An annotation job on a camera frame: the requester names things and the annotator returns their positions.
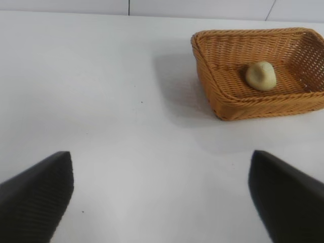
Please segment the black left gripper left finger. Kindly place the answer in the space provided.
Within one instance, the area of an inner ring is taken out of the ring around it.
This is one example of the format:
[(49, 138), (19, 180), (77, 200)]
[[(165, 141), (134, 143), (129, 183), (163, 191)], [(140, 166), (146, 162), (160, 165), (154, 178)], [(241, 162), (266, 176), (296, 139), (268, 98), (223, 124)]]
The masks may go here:
[(56, 152), (1, 183), (1, 242), (50, 242), (73, 190), (68, 151)]

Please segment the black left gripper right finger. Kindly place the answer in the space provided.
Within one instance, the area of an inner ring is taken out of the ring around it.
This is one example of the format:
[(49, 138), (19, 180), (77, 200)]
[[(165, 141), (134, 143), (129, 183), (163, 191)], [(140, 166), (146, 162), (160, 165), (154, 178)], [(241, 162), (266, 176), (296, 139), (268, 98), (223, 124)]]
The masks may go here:
[(248, 186), (272, 242), (323, 242), (322, 182), (256, 150)]

